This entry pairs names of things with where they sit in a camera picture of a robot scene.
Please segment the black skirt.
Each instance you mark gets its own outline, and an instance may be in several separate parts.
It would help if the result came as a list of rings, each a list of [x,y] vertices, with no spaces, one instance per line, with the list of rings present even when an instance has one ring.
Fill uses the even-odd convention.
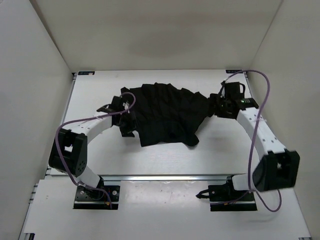
[[[132,112],[142,147],[159,143],[195,147],[199,143],[196,136],[199,126],[216,112],[216,94],[205,97],[200,92],[178,89],[170,83],[123,87],[120,91],[135,96],[129,96],[128,101],[134,103]]]

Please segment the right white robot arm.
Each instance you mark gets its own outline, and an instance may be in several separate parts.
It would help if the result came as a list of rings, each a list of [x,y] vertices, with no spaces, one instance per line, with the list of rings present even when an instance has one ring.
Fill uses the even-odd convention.
[[[300,156],[288,150],[274,135],[253,98],[228,99],[212,93],[210,106],[215,116],[235,119],[251,139],[251,151],[256,151],[258,163],[248,167],[246,174],[234,175],[224,187],[224,195],[236,200],[243,191],[268,192],[292,188],[296,184]]]

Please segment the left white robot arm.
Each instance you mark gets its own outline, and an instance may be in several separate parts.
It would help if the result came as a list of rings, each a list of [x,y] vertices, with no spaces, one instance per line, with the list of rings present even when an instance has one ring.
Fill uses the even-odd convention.
[[[79,125],[70,129],[61,127],[53,141],[48,164],[51,168],[69,175],[76,186],[94,201],[110,199],[104,189],[104,180],[88,166],[88,144],[103,131],[117,126],[122,136],[133,137],[136,129],[135,114],[96,112],[89,119],[79,119]]]

